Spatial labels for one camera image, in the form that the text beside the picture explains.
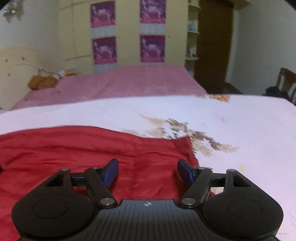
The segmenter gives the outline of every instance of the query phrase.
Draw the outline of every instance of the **wooden chair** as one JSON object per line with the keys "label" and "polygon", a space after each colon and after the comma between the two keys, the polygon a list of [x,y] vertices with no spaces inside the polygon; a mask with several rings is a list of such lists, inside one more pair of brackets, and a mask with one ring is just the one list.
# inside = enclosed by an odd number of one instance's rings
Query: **wooden chair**
{"label": "wooden chair", "polygon": [[[280,89],[281,91],[286,91],[287,93],[291,90],[293,84],[296,84],[296,74],[292,72],[291,70],[281,68],[278,76],[278,80],[276,83],[276,86],[279,88],[282,82],[282,77],[284,77],[283,80],[283,85],[282,88]],[[289,101],[292,102],[294,99],[296,93],[296,88],[294,87],[294,90],[290,96]]]}

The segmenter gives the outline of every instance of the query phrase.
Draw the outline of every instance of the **pink poster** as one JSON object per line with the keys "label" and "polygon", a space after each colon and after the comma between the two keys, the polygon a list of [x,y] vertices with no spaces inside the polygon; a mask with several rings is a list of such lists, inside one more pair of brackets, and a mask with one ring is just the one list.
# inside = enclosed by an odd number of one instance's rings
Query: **pink poster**
{"label": "pink poster", "polygon": [[93,39],[95,64],[117,63],[115,37]]}
{"label": "pink poster", "polygon": [[141,23],[165,23],[165,0],[140,0]]}
{"label": "pink poster", "polygon": [[165,36],[141,35],[141,62],[162,63],[165,57]]}
{"label": "pink poster", "polygon": [[91,5],[91,27],[115,25],[115,2],[101,2]]}

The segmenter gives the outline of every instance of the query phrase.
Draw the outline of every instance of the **red fabric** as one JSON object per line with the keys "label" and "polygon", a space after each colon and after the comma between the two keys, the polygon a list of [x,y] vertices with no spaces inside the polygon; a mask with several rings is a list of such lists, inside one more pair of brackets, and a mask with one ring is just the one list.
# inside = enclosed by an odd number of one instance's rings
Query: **red fabric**
{"label": "red fabric", "polygon": [[83,172],[119,160],[111,187],[120,199],[179,199],[186,188],[177,161],[197,166],[188,137],[148,139],[97,127],[65,126],[0,136],[0,226],[2,241],[16,241],[10,213],[14,204],[61,168]]}

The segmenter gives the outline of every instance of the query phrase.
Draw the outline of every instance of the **dark floor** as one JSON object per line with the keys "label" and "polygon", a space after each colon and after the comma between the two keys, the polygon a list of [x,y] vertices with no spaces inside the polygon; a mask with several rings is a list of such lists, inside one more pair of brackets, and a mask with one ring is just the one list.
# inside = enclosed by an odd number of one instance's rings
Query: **dark floor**
{"label": "dark floor", "polygon": [[203,86],[208,94],[242,94],[230,83],[224,82],[222,85]]}

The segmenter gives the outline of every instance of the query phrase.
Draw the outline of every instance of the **cream headboard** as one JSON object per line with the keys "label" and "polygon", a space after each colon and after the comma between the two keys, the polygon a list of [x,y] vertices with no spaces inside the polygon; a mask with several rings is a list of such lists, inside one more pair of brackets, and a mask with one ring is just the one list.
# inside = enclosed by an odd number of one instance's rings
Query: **cream headboard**
{"label": "cream headboard", "polygon": [[57,71],[43,54],[34,49],[0,50],[0,108],[10,109],[30,91],[27,83],[38,69]]}

